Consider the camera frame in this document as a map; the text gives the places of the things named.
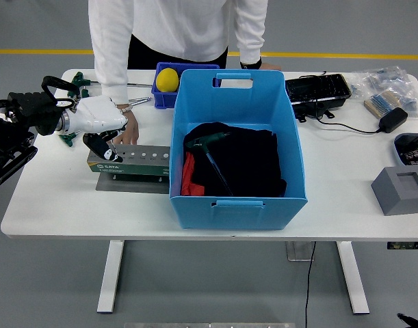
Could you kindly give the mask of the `person's right hand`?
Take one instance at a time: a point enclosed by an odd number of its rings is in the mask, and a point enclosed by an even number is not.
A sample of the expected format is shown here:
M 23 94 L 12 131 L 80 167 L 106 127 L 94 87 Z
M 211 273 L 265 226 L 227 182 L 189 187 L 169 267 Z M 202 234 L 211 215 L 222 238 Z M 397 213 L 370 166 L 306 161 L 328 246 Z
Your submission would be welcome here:
M 139 125 L 134 113 L 129 108 L 129 104 L 117 105 L 123 115 L 127 118 L 125 131 L 119 136 L 113 138 L 114 144 L 135 145 L 139 138 Z

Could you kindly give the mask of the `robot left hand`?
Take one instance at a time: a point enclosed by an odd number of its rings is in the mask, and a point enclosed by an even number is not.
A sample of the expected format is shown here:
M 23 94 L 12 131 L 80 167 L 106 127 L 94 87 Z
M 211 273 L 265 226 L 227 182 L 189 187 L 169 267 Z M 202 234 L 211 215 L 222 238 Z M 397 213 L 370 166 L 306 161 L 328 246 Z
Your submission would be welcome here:
M 108 141 L 120 135 L 128 119 L 106 96 L 81 98 L 74 107 L 63 110 L 55 132 L 59 135 L 83 133 L 83 142 L 103 160 L 123 162 Z

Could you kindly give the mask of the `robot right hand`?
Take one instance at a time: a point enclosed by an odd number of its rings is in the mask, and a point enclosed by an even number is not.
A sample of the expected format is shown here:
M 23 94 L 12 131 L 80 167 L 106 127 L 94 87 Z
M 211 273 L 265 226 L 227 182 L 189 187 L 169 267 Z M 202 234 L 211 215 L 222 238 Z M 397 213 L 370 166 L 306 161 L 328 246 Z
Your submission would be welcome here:
M 418 320 L 416 318 L 413 318 L 411 316 L 407 316 L 403 313 L 397 313 L 397 317 L 404 322 L 405 324 L 407 324 L 409 327 L 412 328 L 418 328 Z

